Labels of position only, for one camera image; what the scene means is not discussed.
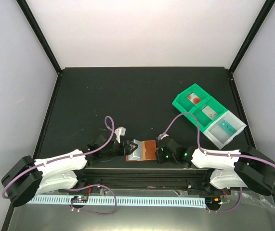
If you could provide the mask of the brown leather card holder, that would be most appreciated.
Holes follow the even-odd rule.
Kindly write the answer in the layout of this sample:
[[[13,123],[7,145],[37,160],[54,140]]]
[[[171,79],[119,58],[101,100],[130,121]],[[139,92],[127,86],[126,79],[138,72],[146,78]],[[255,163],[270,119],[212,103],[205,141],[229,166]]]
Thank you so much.
[[[138,148],[130,155],[126,156],[127,162],[150,161],[157,159],[157,146],[155,140],[139,141],[134,139],[133,142],[138,145]]]

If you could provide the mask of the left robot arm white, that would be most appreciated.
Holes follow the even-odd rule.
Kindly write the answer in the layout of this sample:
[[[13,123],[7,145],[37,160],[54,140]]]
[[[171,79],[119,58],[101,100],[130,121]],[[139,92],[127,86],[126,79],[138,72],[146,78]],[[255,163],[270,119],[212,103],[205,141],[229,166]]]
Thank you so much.
[[[51,191],[81,192],[87,181],[79,171],[95,161],[133,154],[141,147],[137,140],[99,136],[80,149],[46,159],[22,157],[1,179],[2,197],[14,207],[25,205],[35,196]]]

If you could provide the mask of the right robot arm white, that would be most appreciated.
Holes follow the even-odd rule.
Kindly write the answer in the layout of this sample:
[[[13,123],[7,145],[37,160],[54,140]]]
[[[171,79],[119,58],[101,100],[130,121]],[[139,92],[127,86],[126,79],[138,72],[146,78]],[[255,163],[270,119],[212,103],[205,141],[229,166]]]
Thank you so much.
[[[202,181],[208,194],[218,189],[242,187],[261,195],[272,195],[275,162],[252,146],[231,151],[184,147],[169,136],[157,139],[158,163],[171,162],[188,168],[207,168],[210,175]]]

